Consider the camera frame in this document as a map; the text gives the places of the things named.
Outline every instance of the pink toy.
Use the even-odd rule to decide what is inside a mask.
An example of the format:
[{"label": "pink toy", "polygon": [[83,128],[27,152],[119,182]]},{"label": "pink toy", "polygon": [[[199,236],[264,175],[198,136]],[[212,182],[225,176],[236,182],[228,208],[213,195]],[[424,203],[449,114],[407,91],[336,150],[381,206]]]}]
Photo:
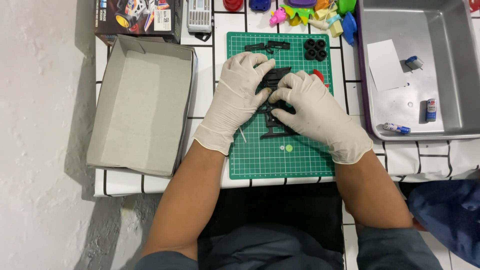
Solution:
[{"label": "pink toy", "polygon": [[272,18],[270,18],[270,25],[276,25],[281,22],[284,22],[286,18],[287,18],[287,13],[283,8],[279,8],[275,12],[272,11]]}]

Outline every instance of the white card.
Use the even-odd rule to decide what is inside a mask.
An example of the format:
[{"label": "white card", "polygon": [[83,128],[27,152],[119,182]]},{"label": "white card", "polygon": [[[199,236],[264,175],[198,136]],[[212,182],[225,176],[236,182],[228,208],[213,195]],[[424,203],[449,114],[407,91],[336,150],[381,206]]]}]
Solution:
[{"label": "white card", "polygon": [[393,41],[368,44],[368,62],[377,91],[407,86]]}]

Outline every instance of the toy car image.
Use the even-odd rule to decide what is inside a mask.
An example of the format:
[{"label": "toy car image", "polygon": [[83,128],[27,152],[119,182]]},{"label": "toy car image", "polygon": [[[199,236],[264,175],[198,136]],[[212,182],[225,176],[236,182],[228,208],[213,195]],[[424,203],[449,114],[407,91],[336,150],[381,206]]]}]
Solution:
[{"label": "toy car image", "polygon": [[136,31],[137,23],[147,16],[144,25],[146,31],[153,22],[154,11],[166,9],[169,5],[165,0],[119,0],[117,7],[118,11],[115,13],[115,19],[121,26],[128,28],[130,31]]},{"label": "toy car image", "polygon": [[271,0],[249,0],[248,2],[248,5],[252,10],[259,11],[268,11],[271,4]]}]

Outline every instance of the white wall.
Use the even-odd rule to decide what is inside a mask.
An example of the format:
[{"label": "white wall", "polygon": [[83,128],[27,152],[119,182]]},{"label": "white wall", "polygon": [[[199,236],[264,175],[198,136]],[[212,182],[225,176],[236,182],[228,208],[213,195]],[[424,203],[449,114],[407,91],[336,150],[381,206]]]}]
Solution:
[{"label": "white wall", "polygon": [[92,197],[93,0],[1,5],[0,269],[131,269],[158,196]]}]

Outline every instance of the white table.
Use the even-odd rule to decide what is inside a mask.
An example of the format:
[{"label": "white table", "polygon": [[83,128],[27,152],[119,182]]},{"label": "white table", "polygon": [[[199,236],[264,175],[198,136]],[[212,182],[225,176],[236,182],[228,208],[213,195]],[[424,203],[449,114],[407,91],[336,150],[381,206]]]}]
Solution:
[{"label": "white table", "polygon": [[[273,1],[271,11],[276,9]],[[270,12],[256,13],[245,8],[238,12],[227,12],[222,1],[215,0],[215,28],[212,37],[202,42],[187,32],[183,22],[181,44],[195,47],[199,59],[198,82],[192,93],[188,114],[187,147],[192,144],[193,135],[202,121],[213,98],[214,89],[220,77],[223,62],[226,60],[227,32],[262,33],[312,33],[330,34],[313,26],[291,27],[288,23],[277,27],[269,26]],[[186,2],[183,6],[186,18]],[[480,13],[472,14],[477,43],[480,44]],[[345,111],[363,125],[361,86],[357,48],[349,46],[343,38],[330,38],[332,77],[334,96]],[[107,64],[107,47],[96,39],[96,89],[97,98]],[[382,142],[374,139],[373,150],[394,181],[421,182],[431,180],[464,179],[472,175],[480,164],[480,139],[469,141],[432,142]],[[260,185],[301,184],[330,182],[334,177],[304,177],[277,179],[231,180],[228,177],[228,158],[224,163],[222,188],[248,187]],[[96,170],[95,196],[121,196],[135,193],[158,193],[167,187],[169,179],[134,173]]]}]

